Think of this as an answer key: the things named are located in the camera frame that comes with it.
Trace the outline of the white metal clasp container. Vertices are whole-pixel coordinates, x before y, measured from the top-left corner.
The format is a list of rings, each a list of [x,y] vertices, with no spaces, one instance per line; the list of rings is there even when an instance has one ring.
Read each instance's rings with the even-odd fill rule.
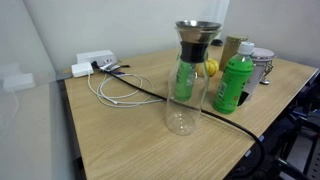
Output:
[[[251,59],[254,64],[253,71],[244,87],[244,92],[248,94],[248,96],[245,98],[246,101],[251,100],[256,87],[262,80],[265,71],[269,68],[274,58],[275,54],[271,50],[264,48],[253,49],[253,54],[251,55]]]

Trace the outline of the white power strip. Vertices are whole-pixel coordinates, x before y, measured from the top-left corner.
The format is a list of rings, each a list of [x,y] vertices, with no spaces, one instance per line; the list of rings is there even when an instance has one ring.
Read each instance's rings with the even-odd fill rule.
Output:
[[[85,63],[96,61],[99,66],[109,63],[116,64],[117,58],[110,50],[93,51],[87,53],[79,53],[76,55],[77,63]]]

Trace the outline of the small yellow pumpkin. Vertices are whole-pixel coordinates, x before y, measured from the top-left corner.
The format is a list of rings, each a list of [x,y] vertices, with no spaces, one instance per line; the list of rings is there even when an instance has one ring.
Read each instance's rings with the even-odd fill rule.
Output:
[[[212,77],[219,71],[219,62],[213,58],[209,58],[205,63],[208,71],[208,76]],[[196,66],[196,72],[199,76],[204,75],[204,70],[201,68],[200,65]]]

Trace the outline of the glass carafe with metal funnel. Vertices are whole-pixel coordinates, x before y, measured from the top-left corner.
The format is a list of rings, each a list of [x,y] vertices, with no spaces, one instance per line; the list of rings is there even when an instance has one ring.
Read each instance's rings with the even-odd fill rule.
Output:
[[[197,129],[209,81],[205,65],[208,58],[207,48],[219,34],[221,27],[220,23],[209,21],[184,20],[176,22],[181,48],[169,76],[166,106],[166,125],[173,133],[190,135]],[[179,101],[174,96],[176,73],[180,60],[196,66],[200,65],[204,70],[203,76],[195,73],[192,95],[188,101]]]

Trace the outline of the green plastic drink bottle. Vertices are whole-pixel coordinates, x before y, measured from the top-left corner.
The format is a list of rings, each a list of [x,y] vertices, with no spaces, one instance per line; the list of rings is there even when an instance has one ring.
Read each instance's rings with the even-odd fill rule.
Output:
[[[227,61],[213,100],[216,111],[230,114],[236,110],[243,88],[253,71],[253,49],[252,42],[241,42],[237,54]]]

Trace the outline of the white power adapter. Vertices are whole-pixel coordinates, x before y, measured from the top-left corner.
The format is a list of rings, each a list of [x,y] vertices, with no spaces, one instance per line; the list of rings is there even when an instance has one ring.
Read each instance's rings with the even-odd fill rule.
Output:
[[[71,71],[72,71],[72,75],[75,78],[91,75],[94,73],[90,62],[72,65]]]

